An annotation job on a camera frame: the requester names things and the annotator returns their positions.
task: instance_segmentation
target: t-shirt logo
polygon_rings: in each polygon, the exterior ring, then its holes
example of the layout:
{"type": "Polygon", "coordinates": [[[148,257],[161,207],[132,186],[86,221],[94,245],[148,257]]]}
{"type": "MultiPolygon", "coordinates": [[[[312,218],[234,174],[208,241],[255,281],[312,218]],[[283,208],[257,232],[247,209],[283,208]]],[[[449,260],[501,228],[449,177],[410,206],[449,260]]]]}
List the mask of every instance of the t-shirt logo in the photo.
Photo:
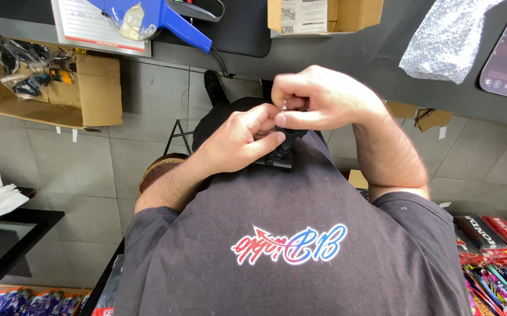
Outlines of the t-shirt logo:
{"type": "Polygon", "coordinates": [[[283,254],[286,263],[303,264],[312,258],[314,261],[330,261],[339,252],[339,243],[347,236],[347,226],[336,224],[329,231],[319,234],[317,230],[306,227],[291,238],[271,236],[272,234],[254,226],[255,236],[244,236],[230,249],[238,256],[237,262],[242,265],[247,261],[254,265],[260,255],[268,255],[273,262],[283,254]]]}

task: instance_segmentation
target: black pants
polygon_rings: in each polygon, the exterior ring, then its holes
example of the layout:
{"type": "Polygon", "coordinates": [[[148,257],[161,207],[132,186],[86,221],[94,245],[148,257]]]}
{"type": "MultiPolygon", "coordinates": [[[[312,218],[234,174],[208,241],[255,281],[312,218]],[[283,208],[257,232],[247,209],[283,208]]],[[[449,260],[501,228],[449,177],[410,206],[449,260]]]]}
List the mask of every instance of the black pants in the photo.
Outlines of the black pants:
{"type": "MultiPolygon", "coordinates": [[[[241,98],[231,104],[217,104],[213,109],[201,119],[195,130],[193,131],[193,152],[195,152],[205,140],[207,140],[213,133],[229,118],[232,112],[246,112],[259,104],[273,102],[269,99],[262,98],[241,98]]],[[[324,142],[325,140],[320,131],[316,134],[324,142]]]]}

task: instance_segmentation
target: lined notepad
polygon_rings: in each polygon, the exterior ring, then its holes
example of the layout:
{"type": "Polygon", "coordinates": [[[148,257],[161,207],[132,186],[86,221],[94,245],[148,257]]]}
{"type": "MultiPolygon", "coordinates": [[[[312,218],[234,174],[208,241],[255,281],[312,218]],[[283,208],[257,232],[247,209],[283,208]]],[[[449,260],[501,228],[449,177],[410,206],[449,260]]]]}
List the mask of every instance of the lined notepad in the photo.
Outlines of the lined notepad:
{"type": "Polygon", "coordinates": [[[101,10],[86,0],[53,0],[59,41],[82,47],[150,56],[150,42],[124,38],[101,10]]]}

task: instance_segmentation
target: black cable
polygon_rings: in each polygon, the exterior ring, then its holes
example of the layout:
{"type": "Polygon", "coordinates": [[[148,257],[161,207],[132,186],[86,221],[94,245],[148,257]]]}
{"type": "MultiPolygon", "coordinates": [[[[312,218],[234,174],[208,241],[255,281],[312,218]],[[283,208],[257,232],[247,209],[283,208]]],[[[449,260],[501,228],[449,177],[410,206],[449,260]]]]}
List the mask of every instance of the black cable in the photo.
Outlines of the black cable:
{"type": "Polygon", "coordinates": [[[229,79],[232,79],[234,78],[234,76],[236,74],[231,74],[229,73],[227,70],[226,70],[226,64],[224,63],[224,60],[222,59],[222,56],[218,53],[218,51],[216,50],[216,48],[214,48],[213,46],[211,46],[211,50],[210,52],[208,52],[209,54],[213,55],[213,57],[215,58],[216,62],[219,64],[220,66],[220,70],[222,71],[222,75],[225,77],[225,78],[229,78],[229,79]]]}

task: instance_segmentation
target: blue price tag gun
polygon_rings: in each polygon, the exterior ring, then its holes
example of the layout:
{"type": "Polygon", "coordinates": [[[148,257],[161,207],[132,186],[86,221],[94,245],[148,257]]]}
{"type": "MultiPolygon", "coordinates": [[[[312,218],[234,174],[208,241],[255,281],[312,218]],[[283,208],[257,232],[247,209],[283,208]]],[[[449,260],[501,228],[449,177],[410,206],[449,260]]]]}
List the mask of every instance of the blue price tag gun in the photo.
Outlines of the blue price tag gun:
{"type": "Polygon", "coordinates": [[[175,0],[88,0],[110,18],[110,23],[124,37],[131,40],[146,40],[157,30],[167,28],[191,46],[209,53],[213,41],[197,30],[183,16],[218,22],[224,14],[224,5],[219,16],[203,8],[175,0]]]}

